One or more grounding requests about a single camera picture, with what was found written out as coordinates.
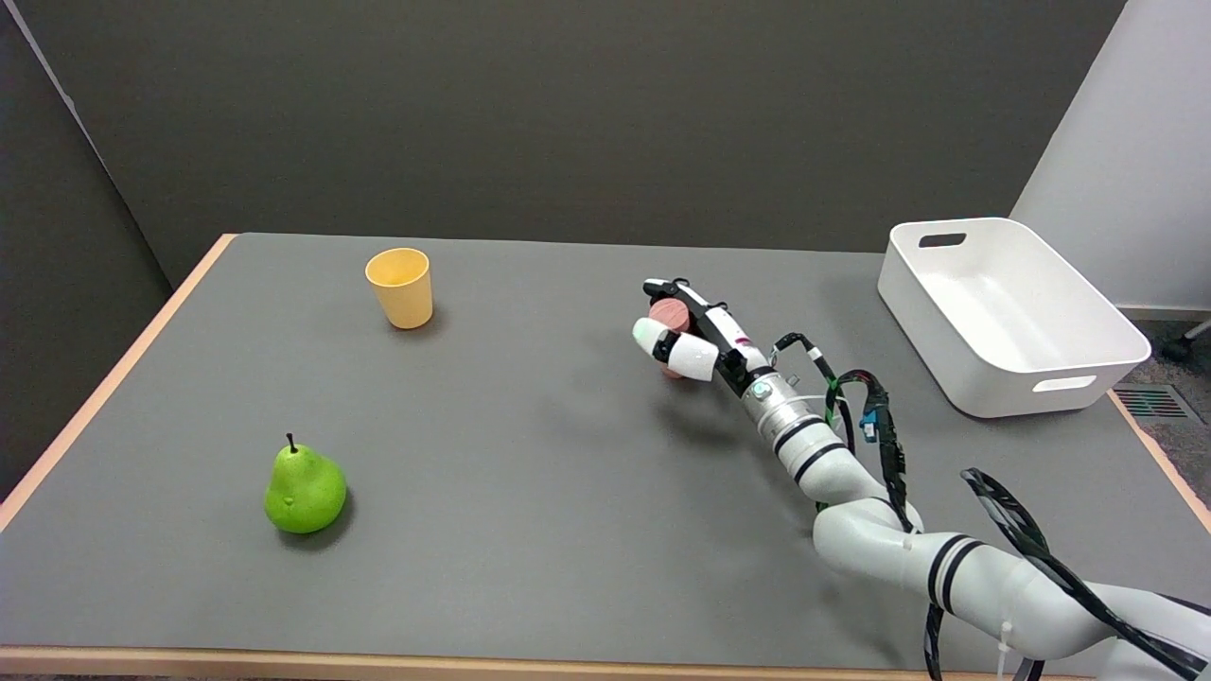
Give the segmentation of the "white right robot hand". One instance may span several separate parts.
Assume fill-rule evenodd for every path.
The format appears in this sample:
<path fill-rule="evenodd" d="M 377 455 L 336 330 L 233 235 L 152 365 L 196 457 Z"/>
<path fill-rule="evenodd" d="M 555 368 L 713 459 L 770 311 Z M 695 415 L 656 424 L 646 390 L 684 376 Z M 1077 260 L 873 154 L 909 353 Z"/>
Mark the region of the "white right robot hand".
<path fill-rule="evenodd" d="M 700 382 L 710 382 L 719 374 L 737 396 L 747 393 L 758 376 L 773 374 L 769 357 L 748 339 L 731 317 L 727 303 L 706 301 L 683 277 L 650 277 L 641 288 L 653 305 L 675 299 L 688 311 L 685 331 L 648 316 L 636 320 L 632 327 L 636 344 L 675 374 Z"/>

